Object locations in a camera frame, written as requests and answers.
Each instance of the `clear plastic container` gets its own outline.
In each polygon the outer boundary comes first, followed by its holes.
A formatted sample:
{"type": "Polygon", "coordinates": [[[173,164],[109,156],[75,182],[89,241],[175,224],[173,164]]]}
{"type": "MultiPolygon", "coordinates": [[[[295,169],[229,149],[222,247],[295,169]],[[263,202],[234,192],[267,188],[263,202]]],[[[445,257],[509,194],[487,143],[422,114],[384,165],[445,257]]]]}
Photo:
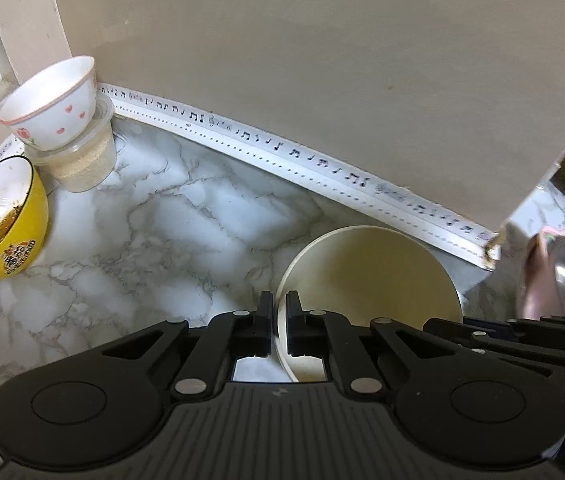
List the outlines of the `clear plastic container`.
{"type": "Polygon", "coordinates": [[[52,152],[27,147],[25,155],[36,166],[45,168],[62,187],[73,193],[100,184],[116,163],[116,147],[111,120],[114,104],[107,96],[96,98],[96,112],[85,131],[52,152]]]}

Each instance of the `cartoon logo on bowl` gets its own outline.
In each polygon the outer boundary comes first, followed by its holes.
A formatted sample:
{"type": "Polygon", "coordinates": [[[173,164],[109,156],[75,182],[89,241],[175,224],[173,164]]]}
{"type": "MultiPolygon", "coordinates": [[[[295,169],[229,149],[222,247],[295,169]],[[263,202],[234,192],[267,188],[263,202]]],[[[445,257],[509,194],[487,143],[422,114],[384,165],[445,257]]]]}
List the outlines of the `cartoon logo on bowl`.
{"type": "Polygon", "coordinates": [[[21,139],[31,139],[32,136],[29,133],[29,130],[27,128],[18,128],[16,130],[16,135],[18,135],[18,137],[20,137],[21,139]]]}
{"type": "Polygon", "coordinates": [[[35,244],[36,240],[24,241],[16,245],[11,244],[3,251],[1,258],[7,276],[25,263],[35,244]]]}

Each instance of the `sauce residue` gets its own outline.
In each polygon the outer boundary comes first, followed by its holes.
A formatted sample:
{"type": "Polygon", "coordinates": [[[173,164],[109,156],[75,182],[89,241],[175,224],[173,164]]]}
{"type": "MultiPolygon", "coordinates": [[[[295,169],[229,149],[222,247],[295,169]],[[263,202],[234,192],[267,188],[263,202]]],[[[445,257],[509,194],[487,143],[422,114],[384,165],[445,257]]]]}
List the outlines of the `sauce residue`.
{"type": "Polygon", "coordinates": [[[7,216],[5,216],[0,221],[0,242],[5,238],[6,234],[9,232],[9,229],[11,229],[11,226],[14,225],[14,222],[16,221],[18,213],[21,209],[22,206],[17,205],[8,213],[7,216]]]}

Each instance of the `countertop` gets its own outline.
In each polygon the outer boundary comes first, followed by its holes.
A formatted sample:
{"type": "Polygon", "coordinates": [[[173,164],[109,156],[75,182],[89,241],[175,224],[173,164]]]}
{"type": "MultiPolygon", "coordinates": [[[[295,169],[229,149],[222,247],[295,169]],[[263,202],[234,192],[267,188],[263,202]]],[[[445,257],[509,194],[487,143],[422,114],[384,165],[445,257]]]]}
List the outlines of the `countertop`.
{"type": "MultiPolygon", "coordinates": [[[[114,172],[88,192],[51,190],[38,259],[0,281],[0,384],[167,317],[200,326],[221,312],[252,309],[310,241],[379,224],[164,130],[118,118],[113,125],[114,172]]],[[[486,271],[431,249],[468,298],[468,314],[510,317],[525,237],[541,227],[547,207],[550,223],[565,222],[562,195],[537,191],[507,228],[504,270],[485,282],[486,271]]],[[[236,379],[288,380],[274,358],[240,361],[236,379]]]]}

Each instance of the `plastic lid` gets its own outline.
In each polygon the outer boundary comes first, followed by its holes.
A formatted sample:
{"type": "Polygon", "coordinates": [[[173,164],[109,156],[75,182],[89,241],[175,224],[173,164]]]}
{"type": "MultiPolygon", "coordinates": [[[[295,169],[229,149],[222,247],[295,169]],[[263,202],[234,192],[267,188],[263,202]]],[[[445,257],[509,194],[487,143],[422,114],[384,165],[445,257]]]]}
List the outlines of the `plastic lid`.
{"type": "Polygon", "coordinates": [[[102,127],[112,120],[114,116],[114,103],[106,95],[98,94],[96,96],[96,111],[91,121],[86,125],[85,131],[73,139],[69,144],[52,150],[50,152],[42,152],[28,146],[24,154],[25,156],[37,166],[51,164],[58,158],[63,158],[70,153],[76,152],[87,142],[93,139],[98,133],[102,131],[102,127]]]}

